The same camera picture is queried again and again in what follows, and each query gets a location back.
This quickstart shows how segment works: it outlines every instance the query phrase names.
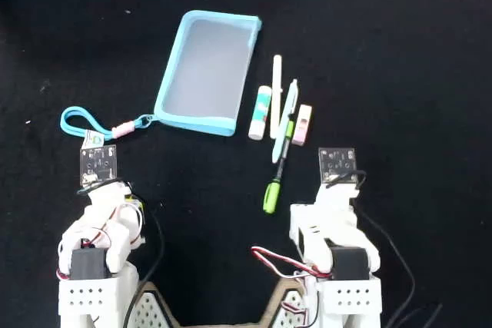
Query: eraser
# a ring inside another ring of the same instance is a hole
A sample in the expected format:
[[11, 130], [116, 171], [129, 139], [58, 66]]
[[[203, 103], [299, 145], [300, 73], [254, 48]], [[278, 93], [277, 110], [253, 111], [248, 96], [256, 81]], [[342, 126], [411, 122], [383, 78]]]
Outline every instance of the eraser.
[[304, 145], [306, 135], [308, 134], [309, 120], [311, 119], [312, 110], [313, 108], [310, 105], [302, 104], [299, 107], [298, 121], [295, 124], [292, 144], [298, 146]]

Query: marker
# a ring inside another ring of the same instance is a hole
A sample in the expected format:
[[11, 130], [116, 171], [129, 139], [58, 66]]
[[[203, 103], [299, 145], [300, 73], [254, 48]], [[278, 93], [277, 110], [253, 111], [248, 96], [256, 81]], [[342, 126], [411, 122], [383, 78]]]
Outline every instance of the marker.
[[282, 119], [278, 126], [277, 138], [275, 139], [274, 150], [271, 152], [271, 162], [277, 163], [278, 158], [282, 152], [282, 145], [284, 144], [285, 133], [287, 132], [287, 125], [290, 121], [290, 116], [295, 112], [295, 105], [298, 102], [298, 80], [294, 79], [289, 86], [289, 92], [287, 93], [287, 99], [285, 100], [284, 111], [282, 112]]
[[268, 214], [274, 213], [275, 207], [277, 206], [278, 195], [280, 193], [280, 182], [282, 179], [282, 173], [284, 172], [284, 165], [285, 165], [285, 161], [287, 160], [287, 152], [289, 151], [289, 146], [291, 144], [293, 131], [294, 131], [294, 122], [289, 121], [287, 127], [287, 133], [285, 135], [282, 156], [278, 163], [277, 173], [275, 173], [274, 179], [267, 186], [267, 190], [264, 193], [263, 211]]
[[271, 76], [271, 116], [270, 138], [277, 138], [280, 121], [280, 93], [282, 92], [282, 56], [274, 56], [273, 75]]

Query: blue wrist strap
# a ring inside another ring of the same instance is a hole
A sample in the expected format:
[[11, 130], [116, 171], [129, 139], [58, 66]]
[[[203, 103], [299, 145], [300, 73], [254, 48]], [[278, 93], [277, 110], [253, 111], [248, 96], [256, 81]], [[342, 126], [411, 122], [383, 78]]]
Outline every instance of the blue wrist strap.
[[114, 138], [118, 138], [123, 136], [124, 134], [128, 134], [134, 131], [137, 128], [147, 128], [151, 125], [153, 121], [157, 119], [153, 114], [143, 114], [134, 121], [129, 121], [123, 124], [120, 124], [116, 128], [113, 128], [111, 131], [103, 128], [92, 115], [82, 107], [69, 107], [66, 108], [63, 113], [61, 113], [60, 117], [60, 128], [66, 132], [67, 134], [71, 134], [72, 136], [85, 137], [85, 132], [87, 131], [84, 128], [79, 128], [72, 126], [67, 123], [67, 120], [70, 117], [83, 117], [85, 118], [89, 124], [94, 128], [94, 131], [97, 131], [105, 136], [105, 141], [112, 140]]

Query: pink clip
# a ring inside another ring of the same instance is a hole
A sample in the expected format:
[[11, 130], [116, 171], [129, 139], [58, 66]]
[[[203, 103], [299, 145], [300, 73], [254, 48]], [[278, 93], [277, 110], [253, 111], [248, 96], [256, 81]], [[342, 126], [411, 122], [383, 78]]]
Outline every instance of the pink clip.
[[135, 123], [133, 121], [122, 123], [119, 126], [113, 127], [111, 129], [113, 138], [125, 136], [126, 134], [129, 134], [133, 131], [135, 131]]

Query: pen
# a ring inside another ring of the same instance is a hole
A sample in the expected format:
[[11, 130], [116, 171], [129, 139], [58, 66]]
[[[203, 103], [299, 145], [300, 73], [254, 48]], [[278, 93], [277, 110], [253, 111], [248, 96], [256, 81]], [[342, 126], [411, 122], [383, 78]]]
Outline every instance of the pen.
[[277, 138], [275, 139], [274, 150], [271, 152], [271, 162], [277, 163], [278, 158], [282, 152], [282, 145], [285, 139], [285, 133], [287, 132], [287, 125], [291, 119], [291, 115], [295, 112], [295, 105], [298, 102], [299, 88], [298, 80], [294, 79], [289, 86], [289, 92], [287, 93], [287, 99], [285, 100], [284, 110], [282, 111], [282, 118], [277, 130]]
[[277, 205], [277, 199], [280, 193], [280, 182], [282, 179], [282, 173], [284, 172], [285, 161], [287, 160], [287, 152], [289, 151], [289, 145], [291, 144], [293, 131], [294, 122], [289, 121], [287, 132], [285, 134], [284, 146], [282, 148], [282, 155], [280, 157], [280, 161], [278, 162], [277, 172], [275, 173], [274, 179], [267, 186], [267, 190], [264, 193], [263, 210], [265, 213], [272, 214], [275, 212], [275, 206]]

